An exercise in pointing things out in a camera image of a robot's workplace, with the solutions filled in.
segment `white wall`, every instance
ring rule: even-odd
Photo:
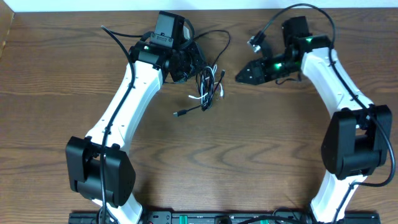
[[[4,0],[14,12],[398,7],[398,0]]]

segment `green led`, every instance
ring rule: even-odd
[[[282,66],[282,63],[275,64],[275,68],[276,68],[276,69],[280,69],[281,66]]]

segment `wooden board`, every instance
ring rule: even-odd
[[[6,46],[6,40],[13,17],[14,12],[3,0],[0,0],[0,58],[3,48]]]
[[[398,9],[328,9],[337,26],[336,48],[346,71],[377,105],[398,115]],[[227,71],[225,98],[175,118],[195,106],[193,80],[164,85],[148,105],[134,135],[130,160],[134,194],[143,205],[174,210],[264,211],[302,208],[325,173],[320,145],[329,117],[309,80],[277,86],[235,83],[258,58],[247,40],[276,10],[178,11],[197,33],[227,29],[233,39],[220,58]],[[100,29],[142,34],[154,30],[158,12],[18,13],[0,61],[0,220],[65,223],[74,210],[96,210],[68,184],[65,145],[83,137],[105,111],[127,60]],[[287,12],[267,31],[274,52],[283,44],[280,24],[307,15],[314,34],[330,34],[317,11]],[[135,39],[122,39],[129,47]],[[223,34],[199,40],[209,60],[224,47]],[[398,119],[391,141],[398,148]],[[389,162],[369,182],[383,181]],[[382,189],[360,187],[349,210],[377,210],[396,223],[398,180]]]

